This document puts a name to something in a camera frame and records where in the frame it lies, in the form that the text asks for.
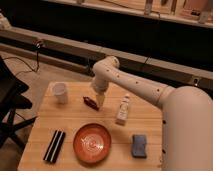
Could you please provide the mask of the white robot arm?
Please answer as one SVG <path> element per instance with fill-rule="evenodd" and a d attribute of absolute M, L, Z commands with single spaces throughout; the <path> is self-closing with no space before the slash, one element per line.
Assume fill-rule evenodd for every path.
<path fill-rule="evenodd" d="M 162 171 L 213 171 L 213 99 L 194 86 L 172 86 L 128 74 L 108 56 L 93 65 L 92 87 L 117 84 L 162 111 Z"/>

